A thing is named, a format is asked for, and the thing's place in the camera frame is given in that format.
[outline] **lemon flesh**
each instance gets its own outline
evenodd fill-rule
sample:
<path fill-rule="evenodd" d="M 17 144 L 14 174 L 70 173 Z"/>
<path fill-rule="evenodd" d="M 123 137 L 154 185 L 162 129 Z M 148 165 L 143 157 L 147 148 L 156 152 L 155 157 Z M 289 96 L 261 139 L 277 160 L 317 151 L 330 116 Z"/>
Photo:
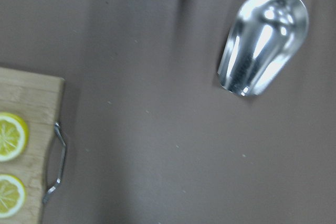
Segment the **lemon flesh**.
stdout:
<path fill-rule="evenodd" d="M 25 186 L 17 177 L 0 174 L 0 219 L 16 214 L 26 199 Z"/>
<path fill-rule="evenodd" d="M 0 112 L 0 162 L 22 153 L 28 140 L 28 126 L 18 115 Z"/>

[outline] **metal scoop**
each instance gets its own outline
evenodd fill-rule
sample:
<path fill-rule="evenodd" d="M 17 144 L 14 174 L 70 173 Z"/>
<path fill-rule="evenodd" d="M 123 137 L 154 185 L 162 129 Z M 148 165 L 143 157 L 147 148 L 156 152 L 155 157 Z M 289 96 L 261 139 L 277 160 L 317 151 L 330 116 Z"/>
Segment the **metal scoop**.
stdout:
<path fill-rule="evenodd" d="M 229 32 L 218 69 L 221 85 L 242 96 L 261 94 L 307 32 L 301 0 L 247 0 Z"/>

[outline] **cutting board handle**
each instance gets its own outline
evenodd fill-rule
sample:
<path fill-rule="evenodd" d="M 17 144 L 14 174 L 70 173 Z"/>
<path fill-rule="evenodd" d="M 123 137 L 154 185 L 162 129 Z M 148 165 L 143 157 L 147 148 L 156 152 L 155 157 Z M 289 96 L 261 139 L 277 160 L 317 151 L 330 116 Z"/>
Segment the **cutting board handle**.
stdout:
<path fill-rule="evenodd" d="M 48 202 L 51 195 L 61 185 L 62 177 L 63 177 L 64 164 L 65 164 L 65 158 L 66 158 L 66 154 L 67 154 L 67 144 L 64 141 L 64 138 L 61 134 L 61 127 L 59 126 L 58 122 L 56 122 L 55 125 L 54 125 L 54 131 L 55 131 L 55 135 L 57 136 L 60 143 L 62 144 L 62 153 L 61 153 L 61 159 L 60 159 L 60 163 L 59 163 L 59 170 L 58 170 L 58 175 L 57 175 L 56 181 L 55 181 L 54 185 L 52 187 L 50 187 L 47 190 L 46 194 L 44 195 L 43 200 L 42 200 L 43 204 Z"/>

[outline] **gray countertop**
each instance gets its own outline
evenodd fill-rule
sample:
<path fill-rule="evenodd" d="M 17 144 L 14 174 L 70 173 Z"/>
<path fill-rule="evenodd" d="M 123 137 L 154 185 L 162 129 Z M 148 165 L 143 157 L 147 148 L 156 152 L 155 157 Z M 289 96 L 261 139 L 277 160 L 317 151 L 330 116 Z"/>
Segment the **gray countertop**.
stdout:
<path fill-rule="evenodd" d="M 335 222 L 336 1 L 302 0 L 305 43 L 240 98 L 216 70 L 244 1 L 0 0 L 0 66 L 66 79 L 43 223 Z"/>

